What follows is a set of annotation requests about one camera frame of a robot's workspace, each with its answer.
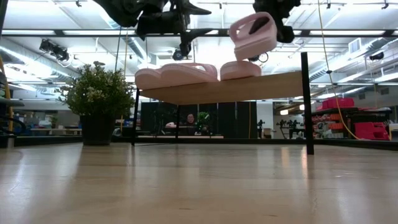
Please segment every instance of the black plant pot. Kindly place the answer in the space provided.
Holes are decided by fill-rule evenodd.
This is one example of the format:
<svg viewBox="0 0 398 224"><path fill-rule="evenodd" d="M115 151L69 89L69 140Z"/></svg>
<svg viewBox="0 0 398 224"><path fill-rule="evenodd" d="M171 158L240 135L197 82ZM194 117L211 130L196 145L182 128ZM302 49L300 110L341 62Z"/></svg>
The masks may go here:
<svg viewBox="0 0 398 224"><path fill-rule="evenodd" d="M115 117L106 114L80 116L81 135L85 146L108 146L111 143Z"/></svg>

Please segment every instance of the black table leg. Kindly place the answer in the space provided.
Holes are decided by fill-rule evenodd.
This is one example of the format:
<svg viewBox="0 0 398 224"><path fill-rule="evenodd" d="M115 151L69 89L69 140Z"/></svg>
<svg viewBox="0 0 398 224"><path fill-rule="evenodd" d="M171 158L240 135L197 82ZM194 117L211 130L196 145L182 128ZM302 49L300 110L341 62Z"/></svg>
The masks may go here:
<svg viewBox="0 0 398 224"><path fill-rule="evenodd" d="M175 127L175 138L178 139L178 133L180 132L180 110L181 107L180 105L177 106L177 125Z"/></svg>
<svg viewBox="0 0 398 224"><path fill-rule="evenodd" d="M305 118L305 139L307 142L307 155L314 155L313 135L312 135L312 116L311 116L311 92L310 77L308 71L308 54L301 53L301 70L303 81L303 97L304 97L304 118Z"/></svg>
<svg viewBox="0 0 398 224"><path fill-rule="evenodd" d="M138 100L139 100L139 89L136 92L136 102L134 104L134 118L132 119L132 135L131 135L131 145L134 146L136 143L136 128L137 128L137 117L138 117Z"/></svg>

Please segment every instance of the green plant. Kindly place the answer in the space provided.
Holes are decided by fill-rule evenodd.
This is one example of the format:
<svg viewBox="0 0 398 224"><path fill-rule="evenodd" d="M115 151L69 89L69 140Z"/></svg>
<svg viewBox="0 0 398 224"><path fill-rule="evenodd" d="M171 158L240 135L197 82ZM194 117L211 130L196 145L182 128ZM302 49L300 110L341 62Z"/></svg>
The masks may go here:
<svg viewBox="0 0 398 224"><path fill-rule="evenodd" d="M52 116L52 117L51 117L51 123L52 123L52 124L56 124L57 121L58 121L58 118L57 118L57 117L55 117L55 116Z"/></svg>
<svg viewBox="0 0 398 224"><path fill-rule="evenodd" d="M130 115L134 105L132 86L123 77L123 71L105 71L100 65L84 65L80 74L62 86L58 100L67 104L78 115L106 114L111 116Z"/></svg>

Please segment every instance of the metal pole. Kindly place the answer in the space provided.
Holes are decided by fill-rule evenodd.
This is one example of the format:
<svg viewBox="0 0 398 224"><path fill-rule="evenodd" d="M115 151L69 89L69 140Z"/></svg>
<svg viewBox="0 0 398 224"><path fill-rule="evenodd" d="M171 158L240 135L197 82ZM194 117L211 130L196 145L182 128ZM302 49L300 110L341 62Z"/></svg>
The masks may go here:
<svg viewBox="0 0 398 224"><path fill-rule="evenodd" d="M7 5L8 5L8 0L1 0L1 2L0 2L0 37L2 34L4 20L6 18Z"/></svg>
<svg viewBox="0 0 398 224"><path fill-rule="evenodd" d="M138 100L139 100L139 89L136 92L136 102L134 104L134 118L132 119L132 134L131 134L131 145L134 146L136 143L136 128L137 128L137 117L138 117Z"/></svg>
<svg viewBox="0 0 398 224"><path fill-rule="evenodd" d="M180 132L180 105L177 106L177 126L175 127L175 138L178 139L178 133Z"/></svg>
<svg viewBox="0 0 398 224"><path fill-rule="evenodd" d="M312 135L312 115L311 115L311 93L310 93L310 77L308 71L308 54L301 53L301 72L303 81L303 97L304 97L304 118L305 118L305 139L307 142L307 155L314 155L313 135Z"/></svg>

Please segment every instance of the light wood floor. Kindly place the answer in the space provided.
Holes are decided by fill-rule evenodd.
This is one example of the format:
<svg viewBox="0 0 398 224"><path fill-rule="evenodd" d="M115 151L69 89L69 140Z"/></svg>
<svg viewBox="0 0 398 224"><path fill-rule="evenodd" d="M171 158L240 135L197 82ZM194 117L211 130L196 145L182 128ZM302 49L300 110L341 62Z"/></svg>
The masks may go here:
<svg viewBox="0 0 398 224"><path fill-rule="evenodd" d="M0 151L0 223L396 224L398 153L81 144Z"/></svg>

